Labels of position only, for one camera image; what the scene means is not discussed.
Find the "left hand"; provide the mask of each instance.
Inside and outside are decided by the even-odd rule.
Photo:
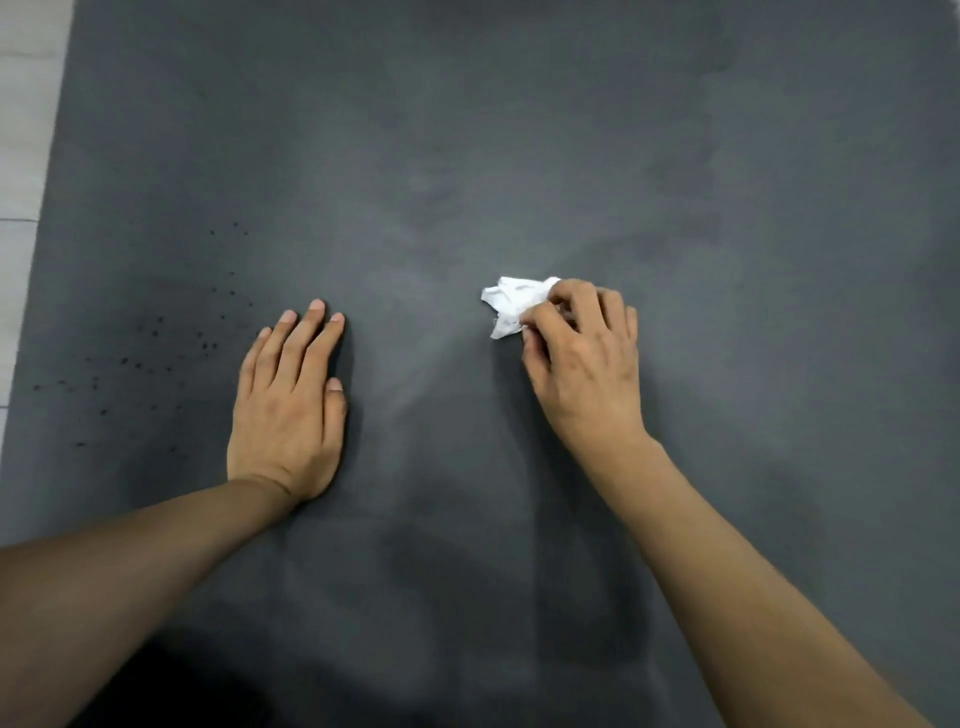
[[[326,490],[340,464],[347,419],[343,385],[326,378],[344,325],[344,315],[335,313],[324,326],[324,303],[314,301],[299,324],[286,311],[273,329],[260,331],[240,369],[227,447],[230,480],[273,483],[297,503]]]

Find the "dark gray surface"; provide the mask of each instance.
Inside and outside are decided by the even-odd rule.
[[[498,275],[590,278],[695,484],[957,722],[956,45],[933,0],[82,0],[0,538],[215,482],[254,330],[321,295],[341,475],[157,650],[284,725],[719,724],[487,338]]]

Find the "hand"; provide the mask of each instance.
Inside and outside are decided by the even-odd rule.
[[[296,321],[297,314],[286,311],[253,342],[240,368],[227,447],[230,480],[273,483],[295,503],[330,484],[347,418],[343,385],[326,378],[344,315],[335,313],[324,326],[324,303],[314,301],[295,327]]]
[[[636,309],[616,291],[561,280],[520,322],[531,327],[523,330],[523,363],[543,412],[601,487],[650,440],[640,414]]]

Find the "forearm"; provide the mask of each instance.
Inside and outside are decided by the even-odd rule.
[[[731,726],[920,726],[817,609],[651,441],[597,483],[627,525]]]
[[[67,722],[197,582],[291,505],[272,484],[230,482],[0,551],[0,724]]]

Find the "right hand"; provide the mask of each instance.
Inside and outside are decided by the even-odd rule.
[[[528,326],[523,363],[546,419],[601,485],[650,441],[640,414],[636,309],[616,291],[561,280],[520,322]]]

